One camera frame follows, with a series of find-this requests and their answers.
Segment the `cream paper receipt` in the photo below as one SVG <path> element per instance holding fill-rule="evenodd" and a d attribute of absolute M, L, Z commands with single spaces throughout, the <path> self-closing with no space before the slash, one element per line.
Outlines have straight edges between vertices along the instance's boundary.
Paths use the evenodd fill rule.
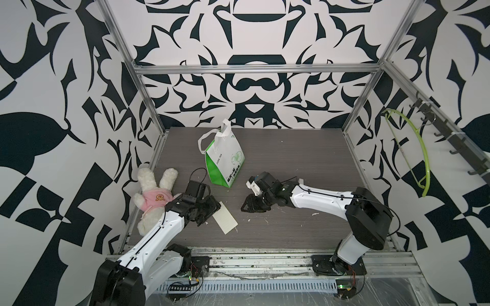
<path fill-rule="evenodd" d="M 226 235 L 232 230 L 236 229 L 238 222 L 226 208 L 223 202 L 220 202 L 219 205 L 220 208 L 213 214 L 213 218 L 217 222 L 223 234 Z"/>

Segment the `white green paper bag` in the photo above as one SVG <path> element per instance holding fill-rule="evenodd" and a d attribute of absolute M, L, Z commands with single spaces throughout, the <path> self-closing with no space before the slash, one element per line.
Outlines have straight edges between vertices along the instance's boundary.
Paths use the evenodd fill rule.
<path fill-rule="evenodd" d="M 224 119 L 219 129 L 203 134 L 197 141 L 212 184 L 231 188 L 245 161 L 244 152 L 232 131 L 232 123 Z"/>

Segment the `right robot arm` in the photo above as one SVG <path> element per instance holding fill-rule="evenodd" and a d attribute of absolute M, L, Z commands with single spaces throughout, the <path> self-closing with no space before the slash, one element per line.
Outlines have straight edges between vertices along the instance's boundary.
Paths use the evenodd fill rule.
<path fill-rule="evenodd" d="M 241 207 L 243 212 L 264 213 L 273 205 L 312 209 L 334 215 L 350 226 L 350 233 L 334 254 L 313 268 L 321 275 L 353 274 L 366 252 L 381 251 L 389 236 L 393 213 L 366 188 L 352 191 L 329 191 L 308 187 L 303 180 L 279 181 L 269 172 L 250 177 L 246 186 L 252 191 Z"/>

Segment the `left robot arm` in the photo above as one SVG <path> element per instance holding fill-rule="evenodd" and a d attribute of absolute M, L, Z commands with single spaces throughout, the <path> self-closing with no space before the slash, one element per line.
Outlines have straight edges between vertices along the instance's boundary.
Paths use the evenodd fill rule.
<path fill-rule="evenodd" d="M 190 222 L 205 223 L 222 204 L 214 196 L 198 199 L 179 195 L 165 206 L 156 225 L 117 261 L 106 260 L 98 269 L 89 305 L 144 305 L 168 278 L 178 274 L 186 247 L 170 245 Z"/>

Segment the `white plush bunny pink shirt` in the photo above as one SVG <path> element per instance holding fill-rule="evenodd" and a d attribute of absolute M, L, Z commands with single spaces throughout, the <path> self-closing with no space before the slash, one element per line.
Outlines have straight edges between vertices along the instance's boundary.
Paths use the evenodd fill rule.
<path fill-rule="evenodd" d="M 137 177 L 141 193 L 133 196 L 133 202 L 142 211 L 142 216 L 137 224 L 138 232 L 142 237 L 147 235 L 163 217 L 165 206 L 177 197 L 172 194 L 172 189 L 178 174 L 176 169 L 168 168 L 163 172 L 158 184 L 151 169 L 139 169 Z"/>

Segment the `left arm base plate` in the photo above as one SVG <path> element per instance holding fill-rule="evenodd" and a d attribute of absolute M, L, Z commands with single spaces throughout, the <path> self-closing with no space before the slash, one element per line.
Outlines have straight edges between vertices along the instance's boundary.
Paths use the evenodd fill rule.
<path fill-rule="evenodd" d="M 211 258 L 209 256 L 191 256 L 184 258 L 180 270 L 172 277 L 204 277 L 209 273 Z"/>

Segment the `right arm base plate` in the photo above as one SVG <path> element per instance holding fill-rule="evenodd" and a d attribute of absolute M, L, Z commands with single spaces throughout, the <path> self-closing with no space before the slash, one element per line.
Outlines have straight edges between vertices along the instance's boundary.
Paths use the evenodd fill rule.
<path fill-rule="evenodd" d="M 312 255 L 312 269 L 316 275 L 325 276 L 364 276 L 367 274 L 362 258 L 349 265 L 334 255 Z"/>

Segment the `aluminium frame crossbar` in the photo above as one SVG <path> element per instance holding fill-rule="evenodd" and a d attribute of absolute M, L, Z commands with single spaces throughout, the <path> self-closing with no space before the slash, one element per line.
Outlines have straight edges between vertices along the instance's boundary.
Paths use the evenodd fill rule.
<path fill-rule="evenodd" d="M 372 73 L 380 65 L 362 64 L 324 64 L 324 65 L 190 65 L 190 66 L 140 66 L 133 69 L 138 75 L 163 74 L 223 74 L 223 73 Z"/>

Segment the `black hook rail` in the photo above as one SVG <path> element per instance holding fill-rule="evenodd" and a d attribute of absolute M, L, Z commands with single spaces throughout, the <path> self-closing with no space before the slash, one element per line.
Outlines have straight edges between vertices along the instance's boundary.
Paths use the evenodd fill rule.
<path fill-rule="evenodd" d="M 415 92 L 415 102 L 410 108 L 422 113 L 422 126 L 433 126 L 435 136 L 449 142 L 452 155 L 460 155 L 471 167 L 470 176 L 479 176 L 489 185 L 489 156 L 456 123 L 441 111 L 435 102 Z"/>

